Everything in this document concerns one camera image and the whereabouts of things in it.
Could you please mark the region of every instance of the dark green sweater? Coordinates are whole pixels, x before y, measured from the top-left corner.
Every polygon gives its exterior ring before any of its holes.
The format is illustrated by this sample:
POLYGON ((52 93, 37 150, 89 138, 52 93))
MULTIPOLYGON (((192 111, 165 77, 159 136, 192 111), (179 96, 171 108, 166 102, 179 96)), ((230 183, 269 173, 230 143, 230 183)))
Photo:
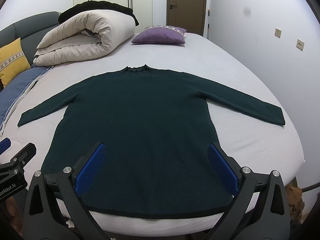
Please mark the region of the dark green sweater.
POLYGON ((107 159, 81 196, 91 210, 141 218, 207 216, 224 211, 232 197, 207 158, 218 136, 206 99, 284 125, 278 106, 145 65, 83 80, 23 113, 18 126, 69 105, 42 165, 45 174, 73 166, 96 142, 106 145, 107 159))

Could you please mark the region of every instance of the bed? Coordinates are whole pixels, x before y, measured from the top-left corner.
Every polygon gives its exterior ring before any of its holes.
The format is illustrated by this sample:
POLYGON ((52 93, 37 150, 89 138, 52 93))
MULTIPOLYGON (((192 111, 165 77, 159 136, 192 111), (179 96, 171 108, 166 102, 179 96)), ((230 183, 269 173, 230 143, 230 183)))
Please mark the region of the bed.
MULTIPOLYGON (((93 75, 118 71, 126 66, 147 64, 152 68, 191 73, 281 106, 249 69, 199 35, 186 33, 185 45, 132 45, 133 38, 103 58, 65 63, 48 71, 9 118, 2 138, 10 138, 12 146, 0 156, 0 163, 8 162, 28 142, 34 143, 37 154, 25 167, 25 178, 30 183, 34 172, 41 168, 66 107, 18 128, 21 114, 79 81, 93 75)), ((278 170, 285 185, 295 177, 304 163, 304 155, 297 131, 284 109, 286 125, 282 127, 207 102, 221 147, 240 166, 248 166, 258 173, 278 170)), ((253 196, 248 210, 254 207, 257 196, 253 196)), ((58 200, 58 203, 63 215, 68 216, 63 201, 58 200)), ((98 212, 92 212, 92 215, 103 230, 131 236, 175 236, 199 232, 212 228, 221 216, 216 214, 191 219, 150 220, 98 212)))

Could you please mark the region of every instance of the gray upholstered headboard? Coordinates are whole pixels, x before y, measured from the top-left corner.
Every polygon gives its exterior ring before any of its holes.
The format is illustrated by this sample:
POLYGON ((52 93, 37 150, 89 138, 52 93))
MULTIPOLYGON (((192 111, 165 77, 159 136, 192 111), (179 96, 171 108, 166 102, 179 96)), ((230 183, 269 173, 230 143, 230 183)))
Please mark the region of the gray upholstered headboard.
POLYGON ((58 12, 47 12, 9 25, 0 31, 0 48, 21 38, 22 50, 31 66, 36 47, 48 31, 59 25, 58 17, 58 12))

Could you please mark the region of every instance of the sweater sleeve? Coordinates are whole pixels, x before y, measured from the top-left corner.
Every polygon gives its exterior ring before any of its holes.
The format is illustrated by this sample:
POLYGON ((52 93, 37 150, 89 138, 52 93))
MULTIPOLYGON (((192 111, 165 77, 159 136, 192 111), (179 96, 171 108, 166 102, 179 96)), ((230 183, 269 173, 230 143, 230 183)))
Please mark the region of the sweater sleeve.
POLYGON ((18 122, 18 127, 52 114, 58 111, 63 106, 66 106, 74 101, 74 99, 79 95, 85 87, 90 84, 93 77, 87 78, 77 84, 74 84, 60 93, 50 97, 49 99, 43 101, 38 106, 24 112, 18 122))
POLYGON ((186 74, 187 82, 200 96, 219 102, 237 112, 272 124, 285 125, 282 109, 209 79, 186 74))

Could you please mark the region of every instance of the yellow pillow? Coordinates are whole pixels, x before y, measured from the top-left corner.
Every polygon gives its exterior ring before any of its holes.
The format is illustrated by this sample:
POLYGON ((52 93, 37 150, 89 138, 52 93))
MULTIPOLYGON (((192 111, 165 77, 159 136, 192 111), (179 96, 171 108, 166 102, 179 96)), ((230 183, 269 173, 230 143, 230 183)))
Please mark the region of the yellow pillow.
POLYGON ((3 87, 29 68, 29 62, 21 48, 20 38, 0 48, 0 80, 3 87))

